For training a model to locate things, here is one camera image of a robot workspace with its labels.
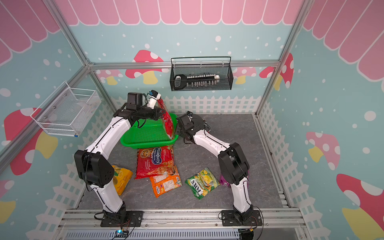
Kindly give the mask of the red candy bag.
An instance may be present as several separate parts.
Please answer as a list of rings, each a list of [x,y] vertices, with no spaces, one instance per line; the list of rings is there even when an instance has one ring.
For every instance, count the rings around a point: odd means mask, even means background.
[[[164,115],[162,116],[163,126],[166,131],[166,134],[170,140],[174,139],[174,124],[173,120],[167,110],[167,107],[162,99],[158,100],[159,107],[165,110]]]
[[[139,149],[135,179],[173,175],[177,171],[174,162],[174,146]]]

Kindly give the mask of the green plastic basket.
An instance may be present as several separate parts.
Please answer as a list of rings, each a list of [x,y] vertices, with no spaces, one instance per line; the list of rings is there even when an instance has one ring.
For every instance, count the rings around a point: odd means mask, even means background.
[[[147,120],[143,127],[138,128],[144,120],[135,123],[124,135],[120,138],[123,146],[132,149],[147,149],[155,147],[164,147],[173,145],[178,139],[178,135],[171,140],[163,126],[162,120]]]

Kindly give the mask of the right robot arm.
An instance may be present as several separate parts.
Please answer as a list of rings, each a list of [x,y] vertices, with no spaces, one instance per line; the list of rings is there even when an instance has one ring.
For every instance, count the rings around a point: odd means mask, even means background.
[[[177,118],[176,134],[201,146],[218,158],[221,174],[231,185],[234,218],[240,225],[252,219],[254,207],[248,192],[250,165],[238,143],[229,144],[212,136],[199,115],[187,112]]]

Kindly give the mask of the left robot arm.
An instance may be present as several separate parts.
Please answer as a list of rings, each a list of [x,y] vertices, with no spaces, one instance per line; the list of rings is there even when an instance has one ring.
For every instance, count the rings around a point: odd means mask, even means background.
[[[109,163],[109,156],[120,138],[139,120],[158,120],[166,111],[156,106],[161,94],[152,90],[149,100],[143,104],[144,95],[128,93],[127,102],[113,115],[101,135],[85,150],[78,150],[74,159],[79,178],[87,189],[96,193],[103,205],[103,213],[109,219],[126,221],[126,206],[114,187],[115,169]]]

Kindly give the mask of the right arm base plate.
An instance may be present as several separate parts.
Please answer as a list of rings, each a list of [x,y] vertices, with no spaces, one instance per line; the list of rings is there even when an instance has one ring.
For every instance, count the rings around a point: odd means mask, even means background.
[[[230,226],[248,226],[259,227],[263,225],[263,219],[259,210],[248,209],[244,213],[237,210],[222,210],[219,214],[224,227]]]

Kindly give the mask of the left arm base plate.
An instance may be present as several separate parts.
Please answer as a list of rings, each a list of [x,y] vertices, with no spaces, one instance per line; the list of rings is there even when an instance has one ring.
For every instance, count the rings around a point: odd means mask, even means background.
[[[143,211],[123,211],[119,214],[103,211],[101,227],[140,227],[143,220]]]

